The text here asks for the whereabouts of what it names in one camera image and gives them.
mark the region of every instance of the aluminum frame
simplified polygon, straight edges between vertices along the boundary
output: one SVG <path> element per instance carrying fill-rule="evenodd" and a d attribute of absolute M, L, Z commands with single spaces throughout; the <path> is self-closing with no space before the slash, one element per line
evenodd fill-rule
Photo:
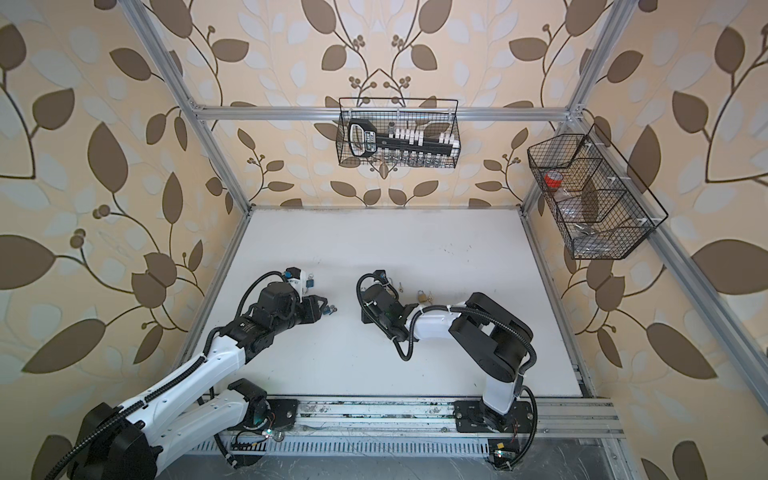
<path fill-rule="evenodd" d="M 586 363 L 584 362 L 584 356 L 581 354 L 581 349 L 576 342 L 576 336 L 574 335 L 571 323 L 568 322 L 568 313 L 565 310 L 565 306 L 563 305 L 562 300 L 560 300 L 558 290 L 554 285 L 554 279 L 549 273 L 547 268 L 547 261 L 545 259 L 544 253 L 539 247 L 539 242 L 536 239 L 536 235 L 531 226 L 530 219 L 522 209 L 520 209 L 520 221 L 523 224 L 525 235 L 528 237 L 528 244 L 531 246 L 531 252 L 533 253 L 534 260 L 536 261 L 536 266 L 538 267 L 541 281 L 544 283 L 544 289 L 547 292 L 547 297 L 549 297 L 549 303 L 552 305 L 554 319 L 558 323 L 558 328 L 560 329 L 560 334 L 563 337 L 563 343 L 565 344 L 565 349 L 568 352 L 568 357 L 571 359 L 576 371 L 581 376 L 581 383 L 584 385 L 587 396 L 594 397 L 596 393 L 594 383 L 589 376 L 589 370 L 587 369 Z"/>
<path fill-rule="evenodd" d="M 230 168 L 227 159 L 224 157 L 219 144 L 214 138 L 214 133 L 208 128 L 203 119 L 200 119 L 194 111 L 197 105 L 192 100 L 187 90 L 187 86 L 184 84 L 179 71 L 176 69 L 174 61 L 170 58 L 170 54 L 165 49 L 163 41 L 160 40 L 160 36 L 155 31 L 152 25 L 149 15 L 147 14 L 144 4 L 141 0 L 120 0 L 120 5 L 123 7 L 123 13 L 128 19 L 128 23 L 136 31 L 136 35 L 144 44 L 147 49 L 152 62 L 154 62 L 160 75 L 165 80 L 165 84 L 168 86 L 168 90 L 174 96 L 176 104 L 179 106 L 182 115 L 187 120 L 187 124 L 194 132 L 195 136 L 200 140 L 203 145 L 203 149 L 207 152 L 207 156 L 213 164 L 217 173 L 221 176 L 221 180 L 227 190 L 232 194 L 234 203 L 241 212 L 247 213 L 250 210 L 250 202 L 248 201 L 243 189 L 240 187 L 240 182 L 237 181 L 234 172 Z"/>
<path fill-rule="evenodd" d="M 230 271 L 230 266 L 232 265 L 232 262 L 235 258 L 235 254 L 237 253 L 238 249 L 240 249 L 240 243 L 243 241 L 243 235 L 245 235 L 245 231 L 248 228 L 251 214 L 252 212 L 248 212 L 247 214 L 243 214 L 242 218 L 240 218 L 240 222 L 237 224 L 237 228 L 234 231 L 232 240 L 230 240 L 230 244 L 227 245 L 227 249 L 224 251 L 224 255 L 221 257 L 221 263 L 216 269 L 214 278 L 210 281 L 206 295 L 203 298 L 203 301 L 200 303 L 200 306 L 197 308 L 197 312 L 195 313 L 194 320 L 192 322 L 192 327 L 184 339 L 184 344 L 181 346 L 179 353 L 176 355 L 176 360 L 171 365 L 166 374 L 173 372 L 175 369 L 179 368 L 182 363 L 186 362 L 192 357 L 195 347 L 197 346 L 197 341 L 203 334 L 203 329 L 205 328 L 205 324 L 208 320 L 208 316 L 210 315 L 210 311 L 214 307 L 216 297 L 219 296 L 219 291 L 224 285 L 224 279 L 227 278 L 227 273 Z"/>
<path fill-rule="evenodd" d="M 573 132 L 586 134 L 590 125 L 583 118 L 569 124 Z M 598 144 L 606 161 L 617 171 L 624 166 L 604 145 Z M 625 182 L 630 193 L 642 203 L 648 212 L 656 211 L 632 182 Z M 690 303 L 726 352 L 729 360 L 750 387 L 758 403 L 768 413 L 768 356 L 744 329 L 737 315 L 722 296 L 712 287 L 690 254 L 672 233 L 668 223 L 662 223 L 647 237 L 647 241 L 661 258 L 664 265 L 680 284 Z"/>
<path fill-rule="evenodd" d="M 581 77 L 571 96 L 571 101 L 568 102 L 566 110 L 569 113 L 580 114 L 581 109 L 586 105 L 587 98 L 589 98 L 595 82 L 597 82 L 603 67 L 607 63 L 608 57 L 611 56 L 611 52 L 614 50 L 619 38 L 621 38 L 621 34 L 624 33 L 624 29 L 626 29 L 632 14 L 637 8 L 637 1 L 614 1 L 613 7 L 608 12 L 608 18 L 605 21 L 600 38 L 589 55 L 587 64 L 584 66 Z"/>
<path fill-rule="evenodd" d="M 420 108 L 419 111 L 439 111 L 440 108 Z M 338 108 L 325 107 L 199 107 L 194 109 L 197 118 L 212 120 L 339 120 Z M 459 121 L 565 121 L 568 111 L 565 108 L 474 108 L 460 107 L 456 112 Z"/>

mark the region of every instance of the wire basket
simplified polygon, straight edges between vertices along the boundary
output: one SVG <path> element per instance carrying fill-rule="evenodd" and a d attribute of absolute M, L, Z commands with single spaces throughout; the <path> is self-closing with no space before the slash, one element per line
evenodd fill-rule
<path fill-rule="evenodd" d="M 339 165 L 456 168 L 457 109 L 458 100 L 443 98 L 340 98 Z"/>
<path fill-rule="evenodd" d="M 598 147 L 605 136 L 594 129 L 532 145 L 528 163 L 571 257 L 621 260 L 669 215 L 629 162 L 631 177 L 617 174 Z M 664 215 L 648 212 L 627 182 L 639 183 L 637 189 L 647 191 Z"/>

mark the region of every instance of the white platform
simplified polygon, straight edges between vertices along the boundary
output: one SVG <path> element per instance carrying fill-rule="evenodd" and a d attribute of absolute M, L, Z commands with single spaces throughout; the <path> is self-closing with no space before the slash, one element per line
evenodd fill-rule
<path fill-rule="evenodd" d="M 416 343 L 403 362 L 376 326 L 360 321 L 356 281 L 385 269 L 402 284 L 404 304 L 418 290 L 440 304 L 490 296 L 534 333 L 538 361 L 525 380 L 533 392 L 581 396 L 516 210 L 257 210 L 198 350 L 211 328 L 234 318 L 251 282 L 289 266 L 314 273 L 310 293 L 339 311 L 276 336 L 232 380 L 248 378 L 271 395 L 480 396 L 485 374 L 453 339 Z"/>

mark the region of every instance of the leaf patterned wallpaper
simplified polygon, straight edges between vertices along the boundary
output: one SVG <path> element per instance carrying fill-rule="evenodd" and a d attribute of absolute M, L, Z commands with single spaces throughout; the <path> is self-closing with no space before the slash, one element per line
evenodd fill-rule
<path fill-rule="evenodd" d="M 607 0 L 145 0 L 198 104 L 563 107 Z"/>
<path fill-rule="evenodd" d="M 453 168 L 339 165 L 336 124 L 219 121 L 214 134 L 258 207 L 499 207 L 522 203 L 531 185 L 528 146 L 546 122 L 465 122 Z M 219 193 L 212 177 L 208 185 Z"/>
<path fill-rule="evenodd" d="M 588 102 L 768 349 L 768 4 L 641 2 Z"/>
<path fill-rule="evenodd" d="M 763 349 L 766 22 L 757 0 L 641 0 L 585 110 Z M 577 262 L 543 202 L 531 216 L 598 394 L 649 480 L 763 478 L 768 418 L 650 245 Z M 726 429 L 738 439 L 712 435 Z"/>
<path fill-rule="evenodd" d="M 240 220 L 115 2 L 0 2 L 6 478 L 170 368 Z"/>
<path fill-rule="evenodd" d="M 768 417 L 648 242 L 574 261 L 548 208 L 531 213 L 597 394 L 648 480 L 764 478 Z M 738 432 L 724 441 L 713 432 Z"/>

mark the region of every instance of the cable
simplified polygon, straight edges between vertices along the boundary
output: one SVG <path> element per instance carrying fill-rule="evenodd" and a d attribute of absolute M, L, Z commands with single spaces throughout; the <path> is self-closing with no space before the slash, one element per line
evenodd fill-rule
<path fill-rule="evenodd" d="M 276 271 L 276 270 L 273 270 L 273 271 L 271 271 L 271 272 L 267 272 L 267 273 L 265 273 L 264 275 L 260 276 L 260 277 L 259 277 L 259 278 L 258 278 L 258 279 L 255 281 L 255 282 L 253 282 L 253 283 L 251 283 L 251 284 L 250 284 L 250 286 L 248 287 L 248 290 L 246 290 L 246 291 L 245 291 L 245 294 L 243 295 L 243 298 L 242 298 L 242 299 L 240 299 L 240 305 L 238 305 L 238 306 L 237 306 L 237 314 L 235 315 L 235 318 L 237 318 L 238 316 L 240 316 L 240 315 L 242 315 L 242 314 L 243 314 L 243 307 L 245 306 L 245 301 L 247 300 L 247 298 L 248 298 L 248 296 L 250 295 L 250 293 L 251 293 L 251 292 L 253 292 L 253 289 L 254 289 L 254 288 L 256 288 L 256 285 L 258 285 L 259 283 L 261 283 L 261 282 L 262 282 L 262 280 L 264 280 L 264 279 L 265 279 L 265 278 L 267 278 L 268 276 L 272 276 L 272 275 L 276 275 L 276 276 L 279 276 L 279 277 L 280 277 L 280 279 L 281 279 L 283 282 L 286 282 L 286 281 L 287 281 L 287 280 L 286 280 L 286 277 L 284 277 L 284 276 L 283 276 L 283 274 L 282 274 L 281 272 L 278 272 L 278 271 Z"/>
<path fill-rule="evenodd" d="M 219 447 L 219 452 L 221 452 L 221 455 L 224 455 L 224 460 L 227 460 L 227 463 L 230 464 L 232 468 L 237 469 L 237 460 L 227 451 L 227 447 L 224 446 L 224 442 L 221 441 L 221 437 L 219 434 L 214 434 L 214 441 L 216 442 L 216 446 Z"/>
<path fill-rule="evenodd" d="M 531 434 L 528 436 L 528 439 L 525 440 L 525 445 L 523 445 L 523 448 L 520 449 L 520 453 L 518 453 L 518 455 L 514 457 L 511 462 L 507 462 L 509 470 L 512 470 L 512 468 L 522 460 L 523 456 L 528 452 L 528 449 L 531 448 L 533 438 L 536 436 L 536 426 L 538 425 L 538 409 L 536 408 L 536 397 L 533 396 L 533 392 L 527 386 L 523 385 L 523 390 L 528 393 L 528 397 L 531 399 L 531 414 L 533 415 L 533 419 L 531 420 Z"/>
<path fill-rule="evenodd" d="M 149 402 L 156 399 L 158 396 L 163 395 L 165 392 L 174 388 L 176 385 L 178 385 L 188 376 L 192 375 L 192 373 L 195 370 L 200 368 L 200 366 L 203 365 L 203 363 L 205 363 L 205 358 L 208 356 L 208 353 L 210 351 L 210 346 L 213 343 L 214 337 L 219 332 L 219 330 L 221 330 L 221 328 L 217 327 L 212 329 L 208 333 L 208 338 L 206 338 L 202 355 L 200 355 L 200 357 L 198 357 L 197 360 L 195 360 L 195 362 L 192 365 L 190 365 L 188 369 L 184 370 L 179 376 L 177 376 L 170 382 L 166 383 L 165 385 L 161 386 L 160 388 L 153 391 L 149 395 L 145 396 L 144 399 L 139 400 L 135 402 L 133 405 L 125 409 L 122 409 L 119 412 L 113 413 L 112 416 L 107 417 L 104 423 L 102 423 L 100 427 L 98 427 L 93 432 L 91 432 L 90 435 L 82 439 L 77 445 L 72 447 L 72 449 L 69 452 L 67 452 L 66 454 L 64 454 L 63 457 L 61 457 L 61 460 L 59 460 L 56 463 L 56 465 L 54 465 L 53 468 L 51 468 L 51 471 L 48 472 L 48 474 L 45 476 L 45 480 L 54 480 L 58 476 L 58 474 L 61 473 L 62 470 L 64 470 L 67 464 L 71 462 L 74 459 L 74 457 L 76 457 L 85 447 L 90 445 L 99 435 L 111 429 L 116 423 L 126 419 L 131 413 L 134 413 L 140 408 L 148 405 Z"/>
<path fill-rule="evenodd" d="M 379 319 L 377 319 L 376 316 L 374 316 L 370 312 L 366 303 L 362 301 L 362 293 L 360 292 L 360 287 L 362 286 L 362 281 L 365 280 L 366 278 L 373 278 L 377 282 L 381 283 L 381 279 L 378 278 L 373 273 L 366 273 L 365 275 L 361 276 L 357 280 L 357 286 L 355 287 L 355 292 L 357 293 L 357 302 L 360 304 L 360 308 L 362 309 L 362 312 L 365 314 L 365 316 L 367 316 L 372 322 L 374 322 L 376 326 L 378 326 L 381 329 L 382 332 L 384 332 L 387 336 L 389 336 L 389 333 L 387 333 L 386 329 L 384 328 L 384 325 L 382 325 Z"/>
<path fill-rule="evenodd" d="M 472 309 L 466 306 L 452 306 L 451 309 L 449 310 L 449 308 L 446 305 L 425 306 L 419 309 L 419 311 L 417 311 L 414 314 L 413 318 L 411 319 L 411 324 L 408 328 L 408 353 L 403 353 L 402 349 L 400 348 L 400 344 L 397 342 L 397 340 L 396 339 L 393 340 L 393 342 L 395 343 L 395 348 L 397 349 L 397 353 L 398 355 L 400 355 L 400 358 L 404 362 L 408 362 L 411 359 L 411 356 L 413 355 L 413 343 L 415 341 L 414 331 L 415 331 L 416 320 L 424 312 L 429 312 L 430 310 L 442 310 L 444 312 L 467 313 L 468 315 L 479 316 L 481 318 L 488 320 L 489 322 L 493 323 L 499 328 L 502 328 L 507 333 L 515 337 L 517 341 L 523 344 L 525 351 L 528 352 L 528 355 L 530 357 L 528 361 L 523 363 L 518 369 L 519 375 L 525 374 L 525 372 L 536 363 L 536 359 L 537 359 L 536 350 L 534 350 L 533 345 L 531 345 L 531 342 L 528 341 L 528 339 L 525 338 L 522 334 L 520 334 L 520 332 L 518 332 L 517 330 L 511 328 L 509 325 L 505 325 L 504 323 L 498 321 L 496 318 L 494 318 L 493 316 L 489 315 L 486 312 L 483 312 L 482 310 Z"/>

